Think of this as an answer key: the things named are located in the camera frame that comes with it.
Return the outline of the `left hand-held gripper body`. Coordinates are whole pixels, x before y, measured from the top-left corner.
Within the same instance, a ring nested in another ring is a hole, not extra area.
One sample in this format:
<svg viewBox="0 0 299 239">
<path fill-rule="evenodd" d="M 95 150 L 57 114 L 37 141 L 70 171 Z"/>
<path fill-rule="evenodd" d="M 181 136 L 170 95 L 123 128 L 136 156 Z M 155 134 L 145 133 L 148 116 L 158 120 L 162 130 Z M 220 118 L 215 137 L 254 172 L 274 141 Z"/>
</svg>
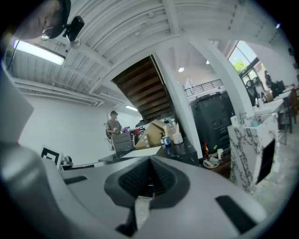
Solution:
<svg viewBox="0 0 299 239">
<path fill-rule="evenodd" d="M 53 161 L 58 170 L 69 169 L 73 166 L 70 156 L 65 156 L 62 152 L 55 151 L 49 147 L 42 147 L 41 157 Z"/>
</svg>

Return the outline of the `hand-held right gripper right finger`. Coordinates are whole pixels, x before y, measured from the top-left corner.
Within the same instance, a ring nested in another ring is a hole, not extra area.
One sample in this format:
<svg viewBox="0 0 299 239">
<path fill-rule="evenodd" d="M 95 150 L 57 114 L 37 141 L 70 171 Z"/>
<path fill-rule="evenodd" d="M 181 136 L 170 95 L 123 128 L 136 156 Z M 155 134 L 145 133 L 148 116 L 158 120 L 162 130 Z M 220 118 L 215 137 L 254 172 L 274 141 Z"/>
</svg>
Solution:
<svg viewBox="0 0 299 239">
<path fill-rule="evenodd" d="M 239 230 L 219 206 L 216 198 L 228 196 L 256 224 L 267 217 L 265 209 L 251 195 L 217 173 L 159 157 L 185 173 L 190 188 L 174 207 L 151 210 L 139 230 L 141 239 L 234 239 Z"/>
</svg>

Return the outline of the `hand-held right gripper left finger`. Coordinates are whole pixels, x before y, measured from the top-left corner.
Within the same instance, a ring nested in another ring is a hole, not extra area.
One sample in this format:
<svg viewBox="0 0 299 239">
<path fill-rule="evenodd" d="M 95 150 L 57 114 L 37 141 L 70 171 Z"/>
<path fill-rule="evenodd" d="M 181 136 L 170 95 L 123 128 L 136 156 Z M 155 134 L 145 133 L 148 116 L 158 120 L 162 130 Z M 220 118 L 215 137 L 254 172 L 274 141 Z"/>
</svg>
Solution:
<svg viewBox="0 0 299 239">
<path fill-rule="evenodd" d="M 152 158 L 133 158 L 98 168 L 62 173 L 67 188 L 79 205 L 91 214 L 88 222 L 77 211 L 76 219 L 87 224 L 93 239 L 152 239 L 154 228 L 138 228 L 135 204 L 153 174 Z"/>
</svg>

